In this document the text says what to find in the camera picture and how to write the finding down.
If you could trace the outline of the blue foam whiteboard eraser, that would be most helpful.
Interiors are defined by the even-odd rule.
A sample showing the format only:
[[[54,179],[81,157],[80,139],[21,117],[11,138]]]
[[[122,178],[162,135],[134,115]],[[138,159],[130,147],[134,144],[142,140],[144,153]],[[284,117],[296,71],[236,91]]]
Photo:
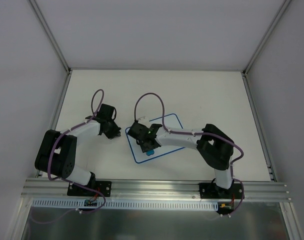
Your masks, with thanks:
[[[150,151],[147,151],[146,152],[146,155],[147,156],[151,156],[151,155],[154,155],[155,154],[155,151],[154,150],[150,150]]]

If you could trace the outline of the blue-framed small whiteboard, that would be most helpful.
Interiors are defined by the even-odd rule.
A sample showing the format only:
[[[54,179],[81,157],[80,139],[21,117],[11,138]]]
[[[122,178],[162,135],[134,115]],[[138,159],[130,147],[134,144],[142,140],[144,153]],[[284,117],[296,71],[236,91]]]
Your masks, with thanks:
[[[178,116],[175,113],[165,115],[164,122],[167,128],[171,128],[171,127],[180,128],[180,129],[183,128]],[[184,149],[183,147],[178,147],[178,146],[163,146],[154,149],[153,154],[143,153],[141,147],[137,145],[136,140],[128,135],[129,129],[130,126],[125,129],[125,134],[128,140],[129,148],[131,150],[134,162],[136,164],[143,164],[145,162],[152,161],[154,159],[164,157]]]

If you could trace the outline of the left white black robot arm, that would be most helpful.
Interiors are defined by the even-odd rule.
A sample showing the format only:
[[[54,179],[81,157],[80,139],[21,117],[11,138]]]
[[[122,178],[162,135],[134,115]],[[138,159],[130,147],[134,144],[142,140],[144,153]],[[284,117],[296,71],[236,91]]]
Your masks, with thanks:
[[[94,117],[85,118],[84,125],[74,128],[64,136],[57,130],[45,132],[34,166],[46,173],[50,164],[50,175],[69,181],[67,195],[71,197],[95,197],[102,193],[111,195],[111,181],[96,180],[93,172],[76,165],[77,146],[93,137],[105,135],[109,140],[121,136],[121,128],[115,123],[115,107],[102,104]]]

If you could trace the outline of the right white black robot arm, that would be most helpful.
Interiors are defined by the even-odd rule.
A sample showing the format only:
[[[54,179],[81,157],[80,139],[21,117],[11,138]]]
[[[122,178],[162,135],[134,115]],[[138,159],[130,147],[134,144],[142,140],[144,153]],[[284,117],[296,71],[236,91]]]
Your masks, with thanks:
[[[235,144],[215,125],[207,124],[201,130],[194,130],[169,128],[159,123],[147,127],[136,120],[127,135],[135,140],[143,153],[167,146],[198,151],[207,165],[214,169],[212,195],[220,199],[233,196],[231,157]]]

